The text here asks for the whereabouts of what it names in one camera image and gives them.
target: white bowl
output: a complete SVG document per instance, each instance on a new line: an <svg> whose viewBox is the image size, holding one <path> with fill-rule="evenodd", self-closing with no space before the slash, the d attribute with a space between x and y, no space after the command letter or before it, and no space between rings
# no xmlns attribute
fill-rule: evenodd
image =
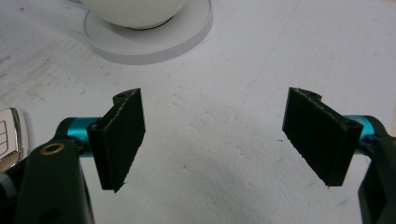
<svg viewBox="0 0 396 224"><path fill-rule="evenodd" d="M189 0L81 0L98 17L119 26L149 29L175 16Z"/></svg>

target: white surface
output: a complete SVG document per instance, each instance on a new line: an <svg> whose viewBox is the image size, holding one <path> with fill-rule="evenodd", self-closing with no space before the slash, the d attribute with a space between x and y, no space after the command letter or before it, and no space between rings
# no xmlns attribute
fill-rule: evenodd
<svg viewBox="0 0 396 224"><path fill-rule="evenodd" d="M135 29L158 26L175 16L189 0L81 0L97 16Z"/></svg>
<svg viewBox="0 0 396 224"><path fill-rule="evenodd" d="M288 87L390 130L396 89L396 2L213 1L206 40L164 63L97 56L80 4L0 3L0 106L26 112L32 147L67 117L102 116L142 88L147 133L114 195L83 160L97 223L361 223L368 160L328 189L281 131Z"/></svg>
<svg viewBox="0 0 396 224"><path fill-rule="evenodd" d="M132 30L104 21L88 12L84 32L93 49L115 63L142 65L174 59L201 43L213 24L210 0L194 0L166 24Z"/></svg>

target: round coaster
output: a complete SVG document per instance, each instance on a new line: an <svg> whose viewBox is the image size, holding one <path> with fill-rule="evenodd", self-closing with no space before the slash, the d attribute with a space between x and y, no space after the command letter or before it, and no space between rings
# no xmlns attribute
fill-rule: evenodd
<svg viewBox="0 0 396 224"><path fill-rule="evenodd" d="M93 49L114 63L160 63L197 46L213 24L210 0L190 0L171 20L148 30L133 30L104 21L88 11L85 34Z"/></svg>

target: brass screw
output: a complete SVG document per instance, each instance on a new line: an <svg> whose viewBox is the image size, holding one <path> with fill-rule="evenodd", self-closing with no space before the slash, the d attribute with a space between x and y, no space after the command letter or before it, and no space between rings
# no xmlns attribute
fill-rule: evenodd
<svg viewBox="0 0 396 224"><path fill-rule="evenodd" d="M41 148L40 152L44 156L56 154L64 149L63 143L53 143Z"/></svg>

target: scratched tabletop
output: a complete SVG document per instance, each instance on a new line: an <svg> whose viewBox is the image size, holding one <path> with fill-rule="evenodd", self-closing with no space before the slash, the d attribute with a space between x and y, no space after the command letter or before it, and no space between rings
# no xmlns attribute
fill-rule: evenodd
<svg viewBox="0 0 396 224"><path fill-rule="evenodd" d="M96 223L361 223L354 156L327 188L282 132L289 87L391 132L396 107L396 1L212 0L206 39L173 60L122 65L83 33L67 0L0 2L0 109L27 119L30 149L69 117L102 117L141 88L147 133L126 184L100 188L81 159Z"/></svg>

